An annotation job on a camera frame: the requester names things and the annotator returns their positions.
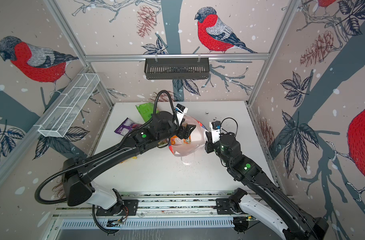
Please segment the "red paper gift bag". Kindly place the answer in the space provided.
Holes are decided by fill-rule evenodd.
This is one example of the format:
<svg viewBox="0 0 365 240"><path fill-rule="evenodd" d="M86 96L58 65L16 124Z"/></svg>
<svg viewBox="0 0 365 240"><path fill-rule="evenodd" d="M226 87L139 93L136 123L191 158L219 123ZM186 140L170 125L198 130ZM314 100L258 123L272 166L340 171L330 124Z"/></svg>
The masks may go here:
<svg viewBox="0 0 365 240"><path fill-rule="evenodd" d="M193 154L200 148L203 148L207 140L206 133L208 130L200 121L185 115L182 125L185 124L196 125L196 128L191 133L190 137L186 139L186 144L172 146L169 140L168 148L175 157L183 158Z"/></svg>

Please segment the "bright green chips bag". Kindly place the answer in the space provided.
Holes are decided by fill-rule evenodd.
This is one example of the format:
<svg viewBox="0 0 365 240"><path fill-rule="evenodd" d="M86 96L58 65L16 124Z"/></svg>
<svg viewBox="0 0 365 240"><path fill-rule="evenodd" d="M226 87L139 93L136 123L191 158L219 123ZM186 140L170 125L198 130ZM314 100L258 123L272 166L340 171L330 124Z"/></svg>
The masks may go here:
<svg viewBox="0 0 365 240"><path fill-rule="evenodd" d="M154 103L136 105L136 109L138 110L144 122L148 122L153 115Z"/></svg>

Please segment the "purple snack packet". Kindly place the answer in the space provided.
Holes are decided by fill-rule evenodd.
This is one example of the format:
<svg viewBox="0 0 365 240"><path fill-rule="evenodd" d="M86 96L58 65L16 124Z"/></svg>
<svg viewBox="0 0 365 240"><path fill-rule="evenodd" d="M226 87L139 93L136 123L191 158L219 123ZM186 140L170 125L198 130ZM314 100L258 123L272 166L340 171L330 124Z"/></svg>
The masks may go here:
<svg viewBox="0 0 365 240"><path fill-rule="evenodd" d="M131 119L126 118L115 130L114 132L118 135L125 136L136 128L141 127L142 124L133 122Z"/></svg>

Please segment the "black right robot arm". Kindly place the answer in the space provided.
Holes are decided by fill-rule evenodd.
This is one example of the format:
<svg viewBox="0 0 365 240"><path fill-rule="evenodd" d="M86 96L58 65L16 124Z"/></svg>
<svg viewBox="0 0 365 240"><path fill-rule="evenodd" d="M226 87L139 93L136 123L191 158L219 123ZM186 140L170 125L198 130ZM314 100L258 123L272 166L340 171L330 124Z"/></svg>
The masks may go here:
<svg viewBox="0 0 365 240"><path fill-rule="evenodd" d="M315 218L287 197L252 159L242 154L240 143L233 133L218 140L206 133L205 151L216 153L235 181L241 182L264 201L255 200L245 190L237 188L229 197L234 213L246 213L257 218L283 240L322 240L328 223Z"/></svg>

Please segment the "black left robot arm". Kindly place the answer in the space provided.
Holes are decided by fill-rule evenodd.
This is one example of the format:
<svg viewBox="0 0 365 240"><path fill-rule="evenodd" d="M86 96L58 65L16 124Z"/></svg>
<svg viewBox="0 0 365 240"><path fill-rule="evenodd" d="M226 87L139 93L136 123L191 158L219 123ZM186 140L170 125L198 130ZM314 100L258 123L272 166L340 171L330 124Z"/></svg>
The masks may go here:
<svg viewBox="0 0 365 240"><path fill-rule="evenodd" d="M174 114L161 111L139 128L126 134L119 144L73 166L70 165L70 160L67 160L64 163L67 172L62 177L67 205L76 207L88 203L105 210L120 205L117 190L106 189L93 183L93 180L119 163L156 148L160 141L169 140L174 136L188 139L199 125L196 120L188 123L187 118L180 123Z"/></svg>

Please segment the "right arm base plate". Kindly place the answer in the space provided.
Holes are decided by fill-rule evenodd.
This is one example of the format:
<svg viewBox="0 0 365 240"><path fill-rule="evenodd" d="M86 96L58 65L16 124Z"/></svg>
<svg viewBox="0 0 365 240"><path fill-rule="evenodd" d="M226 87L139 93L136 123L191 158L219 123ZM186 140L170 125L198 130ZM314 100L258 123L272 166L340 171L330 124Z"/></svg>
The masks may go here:
<svg viewBox="0 0 365 240"><path fill-rule="evenodd" d="M248 214L251 207L256 207L257 202L247 191L237 188L228 198L219 198L215 200L213 207L218 215L244 215Z"/></svg>

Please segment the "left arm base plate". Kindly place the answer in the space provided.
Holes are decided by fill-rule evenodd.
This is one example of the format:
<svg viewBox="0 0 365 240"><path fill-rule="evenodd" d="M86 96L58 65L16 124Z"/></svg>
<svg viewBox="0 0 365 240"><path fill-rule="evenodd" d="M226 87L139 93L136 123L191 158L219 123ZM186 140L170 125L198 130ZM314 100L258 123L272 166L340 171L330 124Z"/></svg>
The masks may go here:
<svg viewBox="0 0 365 240"><path fill-rule="evenodd" d="M135 216L138 208L138 203L138 200L123 200L116 203L108 210L98 207L96 209L96 215L99 217Z"/></svg>

